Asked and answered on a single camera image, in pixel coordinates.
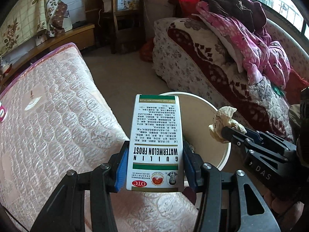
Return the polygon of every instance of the sofa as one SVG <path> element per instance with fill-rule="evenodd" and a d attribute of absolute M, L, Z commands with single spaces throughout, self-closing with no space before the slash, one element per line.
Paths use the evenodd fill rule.
<path fill-rule="evenodd" d="M 164 18 L 154 26 L 153 69 L 172 90 L 196 94 L 216 108 L 233 106 L 238 109 L 234 118 L 246 127 L 294 140 L 285 98 L 265 76 L 249 85 L 246 72 L 238 72 L 222 42 L 202 21 Z M 308 54 L 274 22 L 268 20 L 266 28 L 294 70 L 308 80 Z"/>

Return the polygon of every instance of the concrete floor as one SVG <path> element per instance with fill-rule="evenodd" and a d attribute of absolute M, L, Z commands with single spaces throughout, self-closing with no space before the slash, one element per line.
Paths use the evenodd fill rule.
<path fill-rule="evenodd" d="M 104 47 L 84 54 L 83 58 L 96 86 L 128 137 L 135 96 L 171 91 L 157 77 L 152 64 L 140 60 L 138 52 L 111 54 L 110 48 Z"/>

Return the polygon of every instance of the white plastic bucket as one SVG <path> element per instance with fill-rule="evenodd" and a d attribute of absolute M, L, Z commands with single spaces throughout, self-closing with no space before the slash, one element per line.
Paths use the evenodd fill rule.
<path fill-rule="evenodd" d="M 186 92 L 167 92 L 177 95 L 180 102 L 182 134 L 204 162 L 222 170 L 231 152 L 231 143 L 222 144 L 213 139 L 208 126 L 213 123 L 217 109 L 205 99 Z"/>

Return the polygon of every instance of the pink object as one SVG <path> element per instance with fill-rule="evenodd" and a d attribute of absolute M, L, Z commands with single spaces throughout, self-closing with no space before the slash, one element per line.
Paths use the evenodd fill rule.
<path fill-rule="evenodd" d="M 5 121 L 7 118 L 7 109 L 0 102 L 0 122 Z"/>
<path fill-rule="evenodd" d="M 229 36 L 240 49 L 244 56 L 243 67 L 247 71 L 250 85 L 259 83 L 265 75 L 282 90 L 285 89 L 289 80 L 290 64 L 278 41 L 273 41 L 267 46 L 236 18 L 227 18 L 210 12 L 206 2 L 199 2 L 196 8 L 202 20 L 209 22 L 222 36 Z"/>

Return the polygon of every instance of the metal screw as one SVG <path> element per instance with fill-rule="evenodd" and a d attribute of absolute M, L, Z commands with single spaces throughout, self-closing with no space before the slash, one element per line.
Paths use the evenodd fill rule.
<path fill-rule="evenodd" d="M 205 169 L 211 169 L 211 164 L 209 164 L 209 163 L 204 163 L 204 164 L 203 164 L 203 168 L 205 168 Z"/>
<path fill-rule="evenodd" d="M 244 176 L 245 175 L 245 172 L 243 170 L 237 170 L 236 173 L 239 176 Z"/>
<path fill-rule="evenodd" d="M 102 165 L 100 165 L 100 168 L 108 169 L 109 168 L 109 164 L 108 163 L 103 163 Z"/>
<path fill-rule="evenodd" d="M 75 174 L 75 171 L 73 169 L 67 170 L 66 175 L 67 176 L 73 176 Z"/>

